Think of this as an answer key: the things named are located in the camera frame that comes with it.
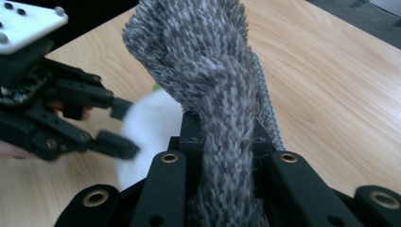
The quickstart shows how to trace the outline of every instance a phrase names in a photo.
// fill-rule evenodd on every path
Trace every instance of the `white cloth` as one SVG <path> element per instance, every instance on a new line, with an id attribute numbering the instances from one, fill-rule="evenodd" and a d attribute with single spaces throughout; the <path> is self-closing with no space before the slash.
<path id="1" fill-rule="evenodd" d="M 151 161 L 167 150 L 171 136 L 180 135 L 183 110 L 163 89 L 141 98 L 123 119 L 121 134 L 139 151 L 131 160 L 116 159 L 117 177 L 122 190 L 148 175 Z"/>

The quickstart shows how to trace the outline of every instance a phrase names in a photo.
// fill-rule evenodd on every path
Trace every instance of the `light wood grain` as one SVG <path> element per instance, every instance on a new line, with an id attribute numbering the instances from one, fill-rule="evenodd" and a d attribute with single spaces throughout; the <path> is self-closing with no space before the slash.
<path id="1" fill-rule="evenodd" d="M 301 0 L 244 0 L 288 150 L 348 195 L 363 184 L 401 194 L 401 51 Z M 130 10 L 48 57 L 103 77 L 135 101 L 154 82 L 125 49 Z M 77 123 L 118 131 L 108 112 Z M 2 159 L 0 226 L 51 226 L 81 189 L 117 186 L 113 159 L 87 152 L 54 163 Z"/>

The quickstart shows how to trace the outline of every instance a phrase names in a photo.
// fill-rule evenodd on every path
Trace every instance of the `mounting hole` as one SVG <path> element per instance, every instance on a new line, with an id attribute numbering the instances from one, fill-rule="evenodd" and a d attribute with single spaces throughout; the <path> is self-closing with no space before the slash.
<path id="1" fill-rule="evenodd" d="M 297 156 L 289 153 L 283 153 L 280 155 L 280 159 L 286 163 L 296 163 L 298 162 Z"/>
<path id="2" fill-rule="evenodd" d="M 369 194 L 371 199 L 377 204 L 384 206 L 389 209 L 399 209 L 400 202 L 393 196 L 381 192 L 381 191 L 373 191 Z"/>
<path id="3" fill-rule="evenodd" d="M 344 221 L 338 216 L 328 216 L 327 220 L 333 226 L 345 226 Z"/>
<path id="4" fill-rule="evenodd" d="M 14 6 L 11 3 L 6 2 L 6 3 L 4 3 L 4 8 L 6 8 L 6 9 L 14 9 Z"/>
<path id="5" fill-rule="evenodd" d="M 24 9 L 17 9 L 17 13 L 20 14 L 21 16 L 26 15 L 26 11 Z"/>
<path id="6" fill-rule="evenodd" d="M 163 155 L 162 161 L 164 163 L 175 163 L 178 160 L 178 156 L 172 153 Z"/>
<path id="7" fill-rule="evenodd" d="M 155 216 L 150 217 L 148 223 L 150 226 L 155 226 L 155 227 L 162 226 L 163 223 L 165 223 L 165 219 L 162 216 L 155 215 Z"/>
<path id="8" fill-rule="evenodd" d="M 83 205 L 86 207 L 96 207 L 103 204 L 109 198 L 109 192 L 104 189 L 97 189 L 83 198 Z"/>
<path id="9" fill-rule="evenodd" d="M 6 44 L 8 42 L 9 42 L 9 37 L 5 33 L 0 32 L 0 44 Z"/>

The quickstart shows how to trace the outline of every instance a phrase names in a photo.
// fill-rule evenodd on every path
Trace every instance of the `finger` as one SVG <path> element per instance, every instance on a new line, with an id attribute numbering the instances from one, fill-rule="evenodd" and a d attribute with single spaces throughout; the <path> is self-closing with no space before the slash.
<path id="1" fill-rule="evenodd" d="M 28 151 L 15 147 L 9 143 L 0 141 L 0 156 L 3 157 L 14 157 L 18 159 L 25 159 L 25 158 L 38 158 L 35 154 L 29 153 Z"/>
<path id="2" fill-rule="evenodd" d="M 60 101 L 49 101 L 46 103 L 49 111 L 53 114 L 58 114 L 59 112 L 62 112 L 63 110 L 63 105 L 62 102 Z M 85 106 L 83 107 L 82 110 L 82 116 L 81 120 L 88 120 L 91 117 L 91 114 L 89 113 L 94 107 L 92 106 Z"/>
<path id="3" fill-rule="evenodd" d="M 46 106 L 57 111 L 62 111 L 62 102 L 60 101 L 49 101 Z"/>
<path id="4" fill-rule="evenodd" d="M 89 113 L 89 111 L 82 112 L 82 120 L 89 120 L 90 117 L 91 113 Z"/>

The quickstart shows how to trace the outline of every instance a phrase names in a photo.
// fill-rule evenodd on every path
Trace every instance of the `knitted fabric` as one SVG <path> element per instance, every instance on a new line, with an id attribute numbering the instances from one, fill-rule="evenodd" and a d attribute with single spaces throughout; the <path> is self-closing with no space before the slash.
<path id="1" fill-rule="evenodd" d="M 262 203 L 253 197 L 254 120 L 276 148 L 283 145 L 262 69 L 247 44 L 244 6 L 237 0 L 143 0 L 123 40 L 185 111 L 200 116 L 203 168 L 189 223 L 267 226 Z"/>

